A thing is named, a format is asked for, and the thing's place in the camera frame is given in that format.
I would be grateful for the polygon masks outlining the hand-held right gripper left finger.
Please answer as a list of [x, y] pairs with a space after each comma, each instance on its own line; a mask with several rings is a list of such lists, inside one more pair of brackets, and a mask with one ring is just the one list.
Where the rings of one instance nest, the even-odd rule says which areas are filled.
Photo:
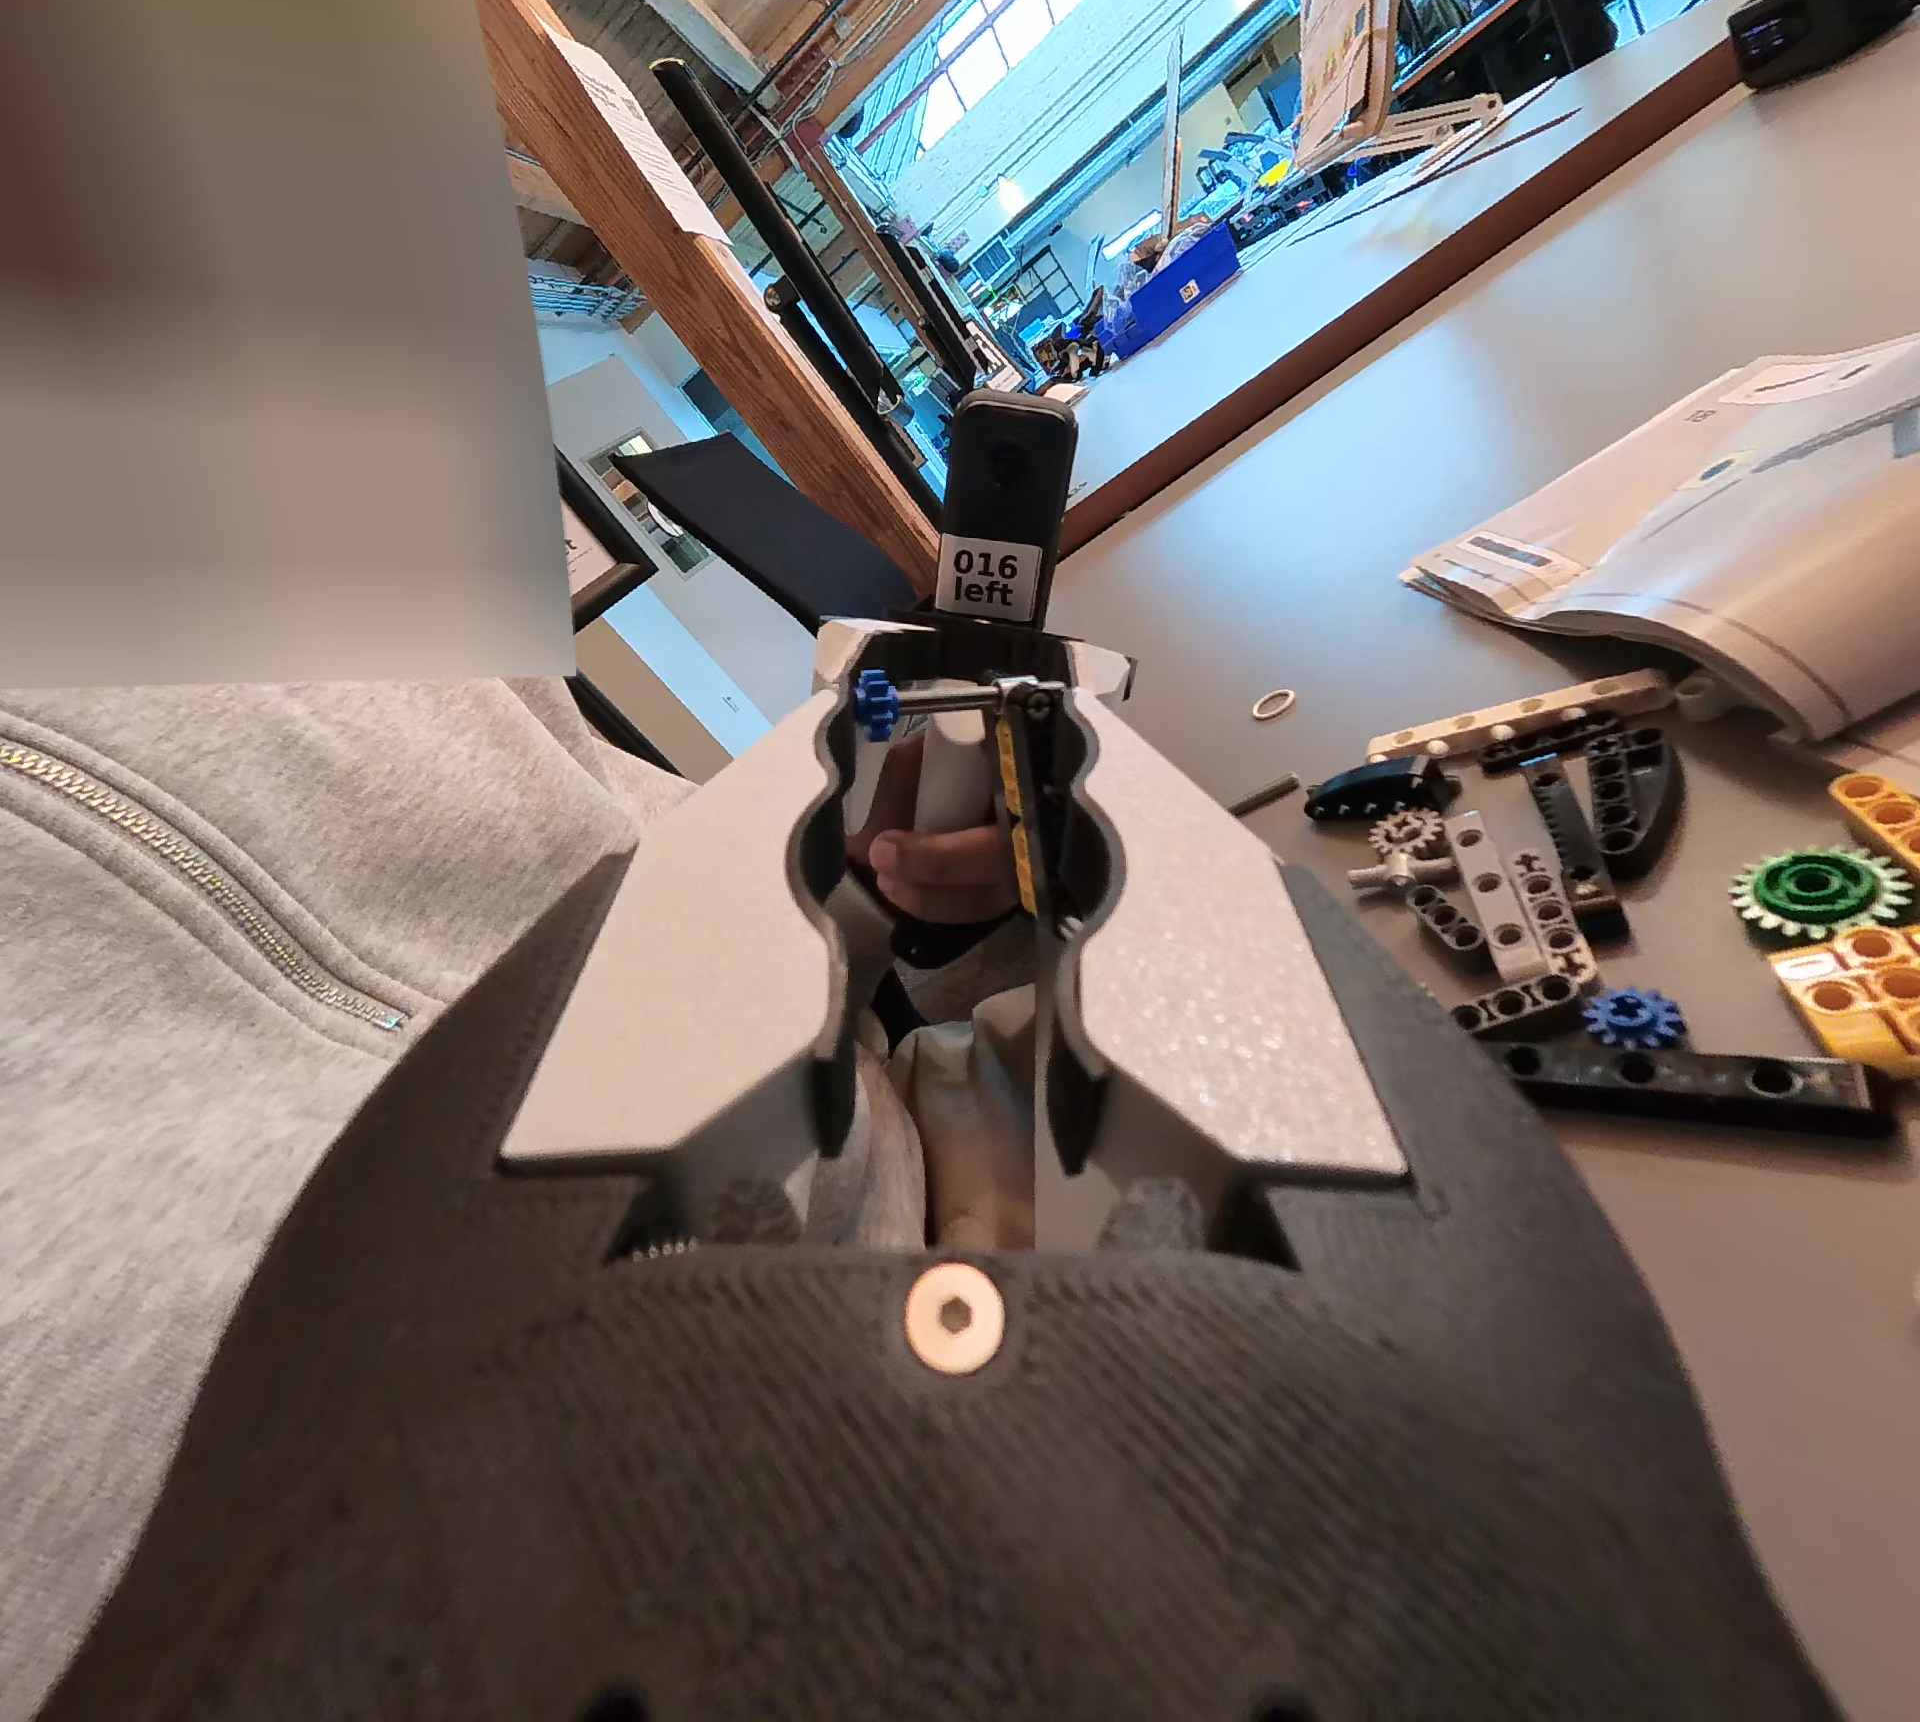
[[659, 1180], [699, 1219], [734, 1183], [806, 1215], [853, 1103], [845, 703], [812, 694], [632, 858], [498, 1159]]

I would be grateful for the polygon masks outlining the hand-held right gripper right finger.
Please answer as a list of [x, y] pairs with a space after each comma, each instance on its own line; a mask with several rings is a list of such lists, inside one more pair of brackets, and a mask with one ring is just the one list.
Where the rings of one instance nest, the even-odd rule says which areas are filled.
[[1252, 1189], [1411, 1175], [1284, 868], [1087, 688], [1054, 731], [1049, 1232], [1175, 1183], [1217, 1235]]

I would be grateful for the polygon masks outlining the black yellow lego beam assembly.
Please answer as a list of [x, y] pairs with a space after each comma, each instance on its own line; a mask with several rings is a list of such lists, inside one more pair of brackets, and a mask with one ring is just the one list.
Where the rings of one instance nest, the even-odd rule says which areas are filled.
[[1072, 726], [1062, 682], [1006, 677], [992, 685], [990, 726], [1020, 908], [1036, 929], [1064, 931], [1062, 853], [1067, 841]]

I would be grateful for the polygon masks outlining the pile of loose lego pieces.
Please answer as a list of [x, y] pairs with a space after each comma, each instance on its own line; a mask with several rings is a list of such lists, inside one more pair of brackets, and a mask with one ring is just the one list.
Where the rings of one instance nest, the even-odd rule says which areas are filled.
[[1660, 668], [1375, 737], [1303, 793], [1352, 900], [1420, 942], [1456, 1029], [1534, 1105], [1891, 1140], [1916, 1088], [1916, 719], [1816, 764], [1840, 832], [1712, 876]]

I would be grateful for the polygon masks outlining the lego instruction booklet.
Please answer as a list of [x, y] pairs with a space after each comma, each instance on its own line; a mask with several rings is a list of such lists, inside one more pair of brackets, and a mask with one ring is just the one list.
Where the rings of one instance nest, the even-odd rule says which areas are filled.
[[1806, 742], [1903, 710], [1918, 341], [1717, 377], [1401, 582], [1499, 627], [1683, 655]]

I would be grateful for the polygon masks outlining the person's left hand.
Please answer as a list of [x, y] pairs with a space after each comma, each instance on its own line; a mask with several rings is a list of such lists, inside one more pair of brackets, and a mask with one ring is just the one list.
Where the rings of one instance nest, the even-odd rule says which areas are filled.
[[973, 822], [924, 829], [916, 810], [924, 737], [886, 751], [868, 821], [845, 835], [845, 858], [897, 914], [937, 926], [995, 925], [1021, 907], [1016, 858], [990, 796]]

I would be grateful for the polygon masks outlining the blue storage bin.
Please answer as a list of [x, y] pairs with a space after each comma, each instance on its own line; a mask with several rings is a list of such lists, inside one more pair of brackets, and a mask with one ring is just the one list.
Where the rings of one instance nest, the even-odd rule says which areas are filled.
[[1119, 361], [1159, 341], [1169, 328], [1212, 300], [1239, 274], [1239, 257], [1229, 223], [1214, 223], [1180, 254], [1168, 254], [1147, 280], [1137, 284], [1115, 319], [1110, 342]]

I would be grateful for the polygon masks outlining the white sign board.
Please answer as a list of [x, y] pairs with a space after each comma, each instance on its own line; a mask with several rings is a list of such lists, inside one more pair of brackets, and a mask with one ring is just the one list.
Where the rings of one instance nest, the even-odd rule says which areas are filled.
[[554, 449], [561, 501], [572, 630], [581, 633], [611, 606], [653, 580], [659, 565], [645, 550], [632, 515], [603, 480]]

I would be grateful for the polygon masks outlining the person's tan trouser leg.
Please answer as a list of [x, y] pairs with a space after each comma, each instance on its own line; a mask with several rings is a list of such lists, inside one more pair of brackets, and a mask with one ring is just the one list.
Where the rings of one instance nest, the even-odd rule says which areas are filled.
[[926, 1238], [941, 1250], [1036, 1247], [1036, 995], [910, 1033], [887, 1076], [924, 1159]]

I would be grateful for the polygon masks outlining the white paper notice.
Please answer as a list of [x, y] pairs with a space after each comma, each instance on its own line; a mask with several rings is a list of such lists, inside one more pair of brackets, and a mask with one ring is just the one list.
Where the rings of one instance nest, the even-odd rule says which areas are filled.
[[677, 272], [679, 263], [705, 261], [691, 257], [701, 239], [719, 250], [715, 265], [731, 265], [715, 216], [595, 53], [519, 21], [490, 30], [487, 46], [501, 109], [552, 159], [554, 184], [616, 257]]

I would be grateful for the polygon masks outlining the black charger case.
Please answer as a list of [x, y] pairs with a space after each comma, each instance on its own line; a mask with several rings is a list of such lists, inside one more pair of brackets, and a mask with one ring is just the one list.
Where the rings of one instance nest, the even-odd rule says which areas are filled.
[[1725, 21], [1740, 82], [1809, 78], [1900, 26], [1916, 0], [1746, 0]]

